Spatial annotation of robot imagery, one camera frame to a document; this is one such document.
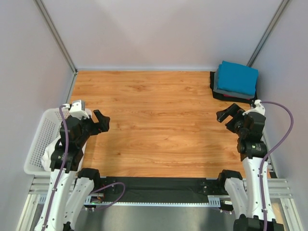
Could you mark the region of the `blue t shirt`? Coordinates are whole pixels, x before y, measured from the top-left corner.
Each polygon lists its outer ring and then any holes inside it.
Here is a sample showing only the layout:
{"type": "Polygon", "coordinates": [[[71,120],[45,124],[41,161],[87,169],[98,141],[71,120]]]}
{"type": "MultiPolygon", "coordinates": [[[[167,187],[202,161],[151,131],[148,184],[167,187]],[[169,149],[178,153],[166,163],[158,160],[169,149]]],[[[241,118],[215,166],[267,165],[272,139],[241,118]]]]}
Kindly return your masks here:
{"type": "Polygon", "coordinates": [[[222,61],[218,67],[218,89],[254,96],[258,75],[257,69],[222,61]]]}

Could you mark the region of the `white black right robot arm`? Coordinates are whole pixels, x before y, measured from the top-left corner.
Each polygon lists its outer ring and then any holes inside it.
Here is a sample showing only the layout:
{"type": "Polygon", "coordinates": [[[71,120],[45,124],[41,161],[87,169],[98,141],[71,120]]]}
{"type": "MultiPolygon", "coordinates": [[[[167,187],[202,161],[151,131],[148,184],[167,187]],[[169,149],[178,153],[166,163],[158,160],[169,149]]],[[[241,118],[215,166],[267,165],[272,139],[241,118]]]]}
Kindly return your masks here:
{"type": "Polygon", "coordinates": [[[222,170],[217,189],[230,196],[236,219],[235,231],[283,231],[277,222],[268,185],[268,149],[262,141],[265,126],[265,107],[260,100],[245,111],[237,104],[216,113],[217,121],[231,120],[226,128],[238,136],[237,151],[244,167],[246,179],[237,171],[222,170]]]}

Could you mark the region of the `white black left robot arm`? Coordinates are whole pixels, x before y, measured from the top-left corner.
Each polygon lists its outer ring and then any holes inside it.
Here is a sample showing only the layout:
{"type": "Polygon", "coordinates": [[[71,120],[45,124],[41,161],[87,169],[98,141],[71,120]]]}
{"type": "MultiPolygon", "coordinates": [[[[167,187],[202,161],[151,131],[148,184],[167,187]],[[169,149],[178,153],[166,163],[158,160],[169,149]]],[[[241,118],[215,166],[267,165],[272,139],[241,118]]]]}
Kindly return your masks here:
{"type": "Polygon", "coordinates": [[[50,157],[49,189],[35,226],[37,231],[73,231],[85,199],[89,193],[96,193],[101,188],[97,169],[78,167],[89,137],[107,132],[110,117],[94,110],[98,119],[94,122],[84,110],[71,112],[68,118],[64,117],[61,107],[59,112],[62,117],[60,137],[50,157]]]}

